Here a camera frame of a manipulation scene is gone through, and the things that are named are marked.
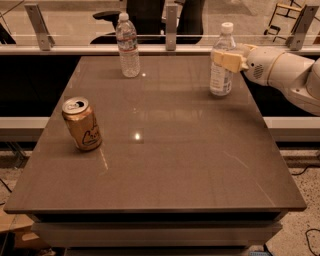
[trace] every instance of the bottle cap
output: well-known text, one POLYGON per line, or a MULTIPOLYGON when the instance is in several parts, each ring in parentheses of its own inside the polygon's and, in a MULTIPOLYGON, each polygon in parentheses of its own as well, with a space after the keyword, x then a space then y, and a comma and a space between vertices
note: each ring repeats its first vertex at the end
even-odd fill
POLYGON ((122 12, 119 14, 119 20, 126 21, 129 20, 129 14, 126 12, 122 12))
POLYGON ((233 32, 233 23, 224 22, 221 24, 221 32, 225 34, 231 34, 233 32))

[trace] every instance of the table top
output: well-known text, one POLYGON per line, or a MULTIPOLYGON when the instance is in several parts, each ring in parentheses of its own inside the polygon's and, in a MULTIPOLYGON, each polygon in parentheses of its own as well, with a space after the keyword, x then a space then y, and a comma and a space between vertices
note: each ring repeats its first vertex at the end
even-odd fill
POLYGON ((227 97, 215 98, 209 56, 140 58, 139 76, 128 79, 118 56, 82 57, 5 211, 306 207, 240 74, 227 97), (75 96, 89 100, 103 138, 86 153, 61 115, 62 103, 75 96))

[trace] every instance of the chair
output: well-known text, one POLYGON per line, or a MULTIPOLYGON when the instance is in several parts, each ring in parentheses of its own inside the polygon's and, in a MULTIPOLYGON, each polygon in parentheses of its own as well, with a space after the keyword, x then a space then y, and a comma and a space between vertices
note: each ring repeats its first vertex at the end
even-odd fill
MULTIPOLYGON (((131 22, 137 29, 139 35, 160 35, 162 25, 162 12, 164 8, 165 0, 127 0, 127 13, 131 22)), ((118 23, 119 11, 106 11, 93 15, 97 20, 106 20, 112 22, 114 28, 118 23)), ((160 37, 141 38, 139 36, 138 43, 159 43, 160 37)), ((109 36, 101 36, 94 39, 92 44, 116 44, 115 33, 110 33, 109 36)))
POLYGON ((316 39, 314 40, 313 44, 320 44, 320 32, 319 32, 318 36, 316 37, 316 39))
POLYGON ((299 20, 300 14, 303 11, 303 8, 305 7, 305 2, 306 1, 302 1, 301 3, 298 3, 297 1, 294 0, 286 0, 286 1, 279 1, 276 6, 275 9, 273 11, 273 14, 271 16, 270 22, 269 22, 269 26, 268 28, 264 31, 264 35, 274 35, 274 39, 273 42, 277 39, 283 39, 286 40, 286 37, 281 37, 278 36, 281 27, 280 25, 274 25, 274 18, 276 16, 281 16, 285 19, 291 19, 294 21, 294 24, 292 26, 291 31, 293 30, 293 28, 296 25, 296 22, 299 20))
MULTIPOLYGON (((176 0, 183 6, 177 27, 177 43, 197 43, 203 34, 202 10, 205 0, 176 0)), ((165 38, 161 31, 165 31, 162 13, 165 0, 127 0, 127 13, 139 34, 138 43, 164 44, 165 38)), ((97 20, 112 22, 114 28, 118 23, 120 11, 106 11, 93 15, 97 20)), ((116 44, 115 33, 109 36, 95 38, 91 44, 116 44)))
POLYGON ((1 44, 15 44, 16 42, 7 32, 7 30, 0 23, 0 43, 1 44))

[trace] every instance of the plastic bottle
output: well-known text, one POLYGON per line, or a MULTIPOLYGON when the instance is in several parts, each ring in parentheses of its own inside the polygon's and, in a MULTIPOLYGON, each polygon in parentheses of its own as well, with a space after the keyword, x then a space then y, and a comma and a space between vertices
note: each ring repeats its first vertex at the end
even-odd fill
POLYGON ((120 13, 116 27, 122 73, 126 77, 135 77, 140 72, 137 32, 129 20, 129 15, 120 13))
MULTIPOLYGON (((233 23, 225 22, 221 24, 221 34, 217 43, 213 46, 211 54, 215 50, 230 51, 236 47, 233 35, 233 23)), ((221 66, 211 63, 210 91, 216 96, 225 96, 232 88, 233 73, 221 66)))

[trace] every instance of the can lid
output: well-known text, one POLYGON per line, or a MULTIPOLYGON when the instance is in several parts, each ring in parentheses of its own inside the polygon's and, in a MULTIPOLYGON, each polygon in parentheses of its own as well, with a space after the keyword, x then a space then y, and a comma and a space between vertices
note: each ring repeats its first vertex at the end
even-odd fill
POLYGON ((74 97, 65 101, 62 105, 62 111, 69 115, 79 114, 87 109, 89 102, 84 97, 74 97))
POLYGON ((233 32, 233 23, 232 22, 224 22, 221 24, 221 32, 224 34, 230 34, 233 32))

